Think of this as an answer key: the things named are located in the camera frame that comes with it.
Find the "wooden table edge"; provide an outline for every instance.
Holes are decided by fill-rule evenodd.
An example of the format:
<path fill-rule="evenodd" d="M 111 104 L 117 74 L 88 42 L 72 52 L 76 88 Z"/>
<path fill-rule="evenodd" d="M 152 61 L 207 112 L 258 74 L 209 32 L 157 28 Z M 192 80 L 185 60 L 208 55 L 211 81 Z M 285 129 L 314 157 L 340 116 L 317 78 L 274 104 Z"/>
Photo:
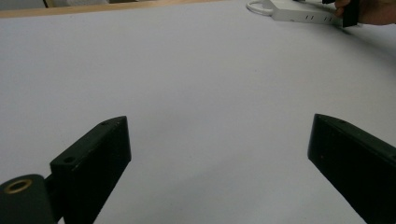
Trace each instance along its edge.
<path fill-rule="evenodd" d="M 217 2 L 222 0 L 158 0 L 145 2 L 118 3 L 94 6 L 79 7 L 50 7 L 50 8 L 34 8 L 21 10 L 4 10 L 0 11 L 0 18 L 18 18 L 18 17 L 36 17 L 36 16 L 52 16 L 64 14 L 76 14 L 98 11 L 123 10 L 131 8 L 143 7 L 165 7 L 179 4 Z"/>

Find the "human hand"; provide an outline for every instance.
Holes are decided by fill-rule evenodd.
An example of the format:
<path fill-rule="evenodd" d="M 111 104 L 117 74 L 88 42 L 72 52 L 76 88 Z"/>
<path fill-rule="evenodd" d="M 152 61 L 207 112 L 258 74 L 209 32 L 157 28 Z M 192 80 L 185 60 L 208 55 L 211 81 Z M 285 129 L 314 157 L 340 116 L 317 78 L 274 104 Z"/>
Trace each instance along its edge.
<path fill-rule="evenodd" d="M 350 0 L 335 0 L 335 16 L 342 17 Z M 396 23 L 396 0 L 360 0 L 359 22 L 373 25 Z"/>

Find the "white cable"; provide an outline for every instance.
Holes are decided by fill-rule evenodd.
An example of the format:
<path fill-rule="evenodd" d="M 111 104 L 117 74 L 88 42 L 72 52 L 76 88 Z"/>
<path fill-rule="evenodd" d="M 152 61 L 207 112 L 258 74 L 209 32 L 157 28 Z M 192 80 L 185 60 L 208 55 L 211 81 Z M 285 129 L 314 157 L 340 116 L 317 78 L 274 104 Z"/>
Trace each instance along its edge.
<path fill-rule="evenodd" d="M 247 9 L 250 11 L 257 13 L 257 14 L 262 14 L 264 16 L 271 16 L 273 14 L 273 10 L 270 8 L 263 8 L 263 7 L 254 7 L 253 4 L 259 4 L 262 3 L 262 0 L 254 0 L 251 2 L 247 3 Z"/>

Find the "screw hole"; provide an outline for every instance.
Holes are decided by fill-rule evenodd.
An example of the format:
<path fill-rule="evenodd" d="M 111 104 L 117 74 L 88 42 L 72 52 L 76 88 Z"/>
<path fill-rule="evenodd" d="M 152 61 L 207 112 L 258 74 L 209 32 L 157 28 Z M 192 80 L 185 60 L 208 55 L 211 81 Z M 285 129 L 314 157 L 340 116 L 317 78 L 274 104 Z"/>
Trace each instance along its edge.
<path fill-rule="evenodd" d="M 5 193 L 7 194 L 18 193 L 29 188 L 31 185 L 32 185 L 31 179 L 17 180 L 6 187 Z"/>
<path fill-rule="evenodd" d="M 72 162 L 72 161 L 74 161 L 76 158 L 74 158 L 74 157 L 67 157 L 66 159 L 64 159 L 64 162 L 65 163 L 70 163 L 70 162 Z"/>

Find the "finger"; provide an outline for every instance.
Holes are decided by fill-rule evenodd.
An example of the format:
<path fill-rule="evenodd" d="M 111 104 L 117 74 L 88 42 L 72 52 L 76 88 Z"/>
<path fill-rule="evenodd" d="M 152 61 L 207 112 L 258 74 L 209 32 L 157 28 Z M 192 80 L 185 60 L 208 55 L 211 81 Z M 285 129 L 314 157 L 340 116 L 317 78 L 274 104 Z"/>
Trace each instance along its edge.
<path fill-rule="evenodd" d="M 344 14 L 344 8 L 343 7 L 339 7 L 335 10 L 334 15 L 338 18 L 342 18 Z"/>
<path fill-rule="evenodd" d="M 350 3 L 350 0 L 336 0 L 334 2 L 335 7 L 344 7 Z"/>

